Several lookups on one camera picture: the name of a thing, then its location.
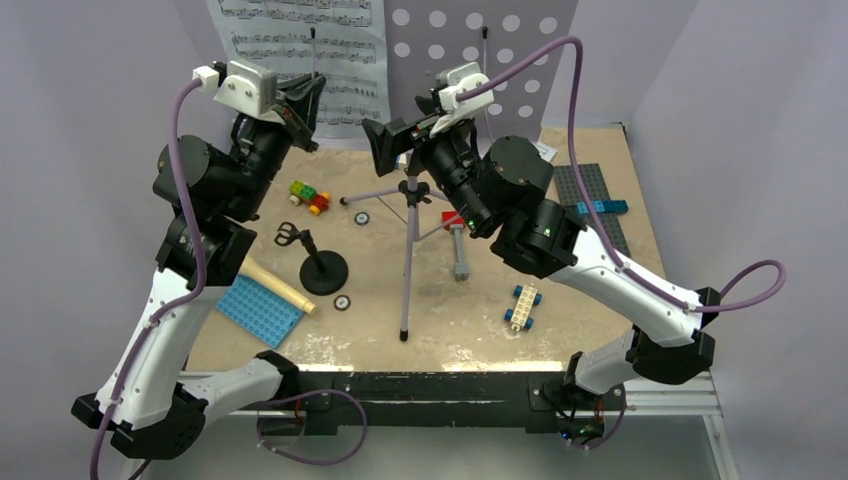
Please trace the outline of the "beige toy microphone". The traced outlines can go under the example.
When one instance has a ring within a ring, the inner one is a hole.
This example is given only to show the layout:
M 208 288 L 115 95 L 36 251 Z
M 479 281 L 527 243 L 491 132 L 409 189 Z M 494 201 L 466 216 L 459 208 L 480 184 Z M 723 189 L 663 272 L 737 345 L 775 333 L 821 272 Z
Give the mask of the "beige toy microphone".
M 264 268 L 256 260 L 246 257 L 239 267 L 239 274 L 246 276 L 305 314 L 312 314 L 317 305 L 303 293 Z

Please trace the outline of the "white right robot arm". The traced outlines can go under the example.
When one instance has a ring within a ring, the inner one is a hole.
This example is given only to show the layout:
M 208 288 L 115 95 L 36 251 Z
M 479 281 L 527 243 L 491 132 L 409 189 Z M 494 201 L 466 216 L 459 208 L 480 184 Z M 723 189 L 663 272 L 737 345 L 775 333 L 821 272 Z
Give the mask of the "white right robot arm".
M 490 239 L 506 265 L 576 289 L 631 323 L 618 339 L 573 355 L 561 381 L 569 404 L 584 407 L 634 378 L 680 385 L 712 365 L 715 342 L 704 330 L 711 315 L 701 307 L 716 291 L 675 286 L 607 248 L 571 208 L 548 198 L 554 169 L 528 139 L 501 137 L 479 154 L 472 121 L 441 132 L 432 103 L 420 105 L 424 116 L 413 123 L 363 121 L 376 172 L 389 173 L 410 153 L 410 169 L 429 173 L 471 236 Z

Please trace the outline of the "lilac music stand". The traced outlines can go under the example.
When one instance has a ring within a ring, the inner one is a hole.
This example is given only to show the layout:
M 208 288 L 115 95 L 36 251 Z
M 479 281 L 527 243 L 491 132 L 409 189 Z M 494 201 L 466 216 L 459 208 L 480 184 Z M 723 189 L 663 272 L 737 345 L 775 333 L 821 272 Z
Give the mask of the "lilac music stand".
M 493 93 L 499 85 L 521 74 L 541 57 L 566 45 L 575 49 L 572 87 L 577 89 L 582 73 L 584 48 L 582 41 L 573 35 L 553 39 L 496 77 L 489 77 L 488 87 L 492 88 Z M 438 73 L 431 77 L 427 86 L 413 87 L 413 93 L 416 96 L 435 93 L 435 77 Z M 473 119 L 461 121 L 453 127 L 476 128 L 475 121 L 483 114 L 479 113 Z M 412 165 L 414 148 L 423 139 L 431 138 L 430 129 L 435 124 L 433 120 L 416 123 L 419 118 L 412 121 L 401 118 L 405 123 L 414 124 L 414 146 L 401 154 L 407 157 L 405 177 L 392 190 L 393 193 L 404 197 L 406 206 L 403 218 L 406 223 L 403 300 L 399 325 L 399 339 L 402 342 L 408 340 L 410 333 L 414 246 L 425 237 L 420 231 L 420 206 L 430 202 L 432 198 L 448 202 L 431 176 L 426 171 L 418 171 Z M 516 271 L 537 278 L 545 278 L 563 267 L 573 265 L 576 261 L 573 250 L 577 239 L 587 228 L 576 213 L 547 198 L 547 189 L 554 175 L 553 166 L 540 157 L 534 144 L 525 137 L 511 135 L 495 139 L 486 154 L 481 154 L 478 149 L 477 128 L 476 139 L 468 136 L 467 141 L 481 158 L 478 183 L 483 189 L 485 204 L 494 210 L 493 232 L 472 232 L 465 223 L 471 237 L 493 237 L 493 253 Z

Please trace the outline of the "sheet music pages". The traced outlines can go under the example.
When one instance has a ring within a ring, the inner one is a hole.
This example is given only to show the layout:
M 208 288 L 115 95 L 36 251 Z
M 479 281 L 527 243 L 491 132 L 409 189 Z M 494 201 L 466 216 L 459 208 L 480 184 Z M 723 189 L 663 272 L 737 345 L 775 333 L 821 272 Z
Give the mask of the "sheet music pages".
M 207 4 L 223 47 L 278 73 L 318 73 L 316 134 L 354 139 L 363 120 L 390 117 L 385 6 L 356 0 L 214 0 Z

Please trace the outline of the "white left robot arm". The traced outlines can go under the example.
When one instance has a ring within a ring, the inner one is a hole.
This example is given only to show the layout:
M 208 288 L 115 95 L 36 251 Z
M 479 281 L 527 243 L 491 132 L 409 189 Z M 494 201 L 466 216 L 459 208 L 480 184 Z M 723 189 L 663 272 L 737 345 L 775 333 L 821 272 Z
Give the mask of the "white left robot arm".
M 238 109 L 226 152 L 179 135 L 177 124 L 170 124 L 153 190 L 174 216 L 145 309 L 108 380 L 72 406 L 75 418 L 123 456 L 171 460 L 223 416 L 259 402 L 284 409 L 297 399 L 297 366 L 268 350 L 198 381 L 180 374 L 203 324 L 246 262 L 256 237 L 248 223 L 257 219 L 287 153 L 317 149 L 313 134 L 325 84 L 317 73 L 263 80 L 257 90 L 262 105 Z

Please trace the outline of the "sheet music page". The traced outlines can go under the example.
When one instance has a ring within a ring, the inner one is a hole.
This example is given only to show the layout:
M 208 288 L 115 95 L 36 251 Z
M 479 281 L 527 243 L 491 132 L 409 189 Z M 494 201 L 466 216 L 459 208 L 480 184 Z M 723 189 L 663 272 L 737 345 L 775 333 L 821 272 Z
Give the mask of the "sheet music page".
M 543 142 L 541 142 L 541 141 L 537 141 L 537 142 L 535 142 L 535 143 L 534 143 L 534 146 L 535 146 L 535 148 L 537 149 L 537 151 L 538 151 L 538 153 L 539 153 L 540 157 L 541 157 L 544 161 L 546 161 L 546 162 L 548 162 L 548 163 L 551 163 L 551 162 L 552 162 L 552 160 L 553 160 L 553 159 L 556 157 L 556 155 L 558 154 L 558 150 L 557 150 L 556 148 L 554 148 L 554 147 L 552 147 L 552 146 L 550 146 L 550 145 L 547 145 L 547 144 L 545 144 L 545 143 L 543 143 Z

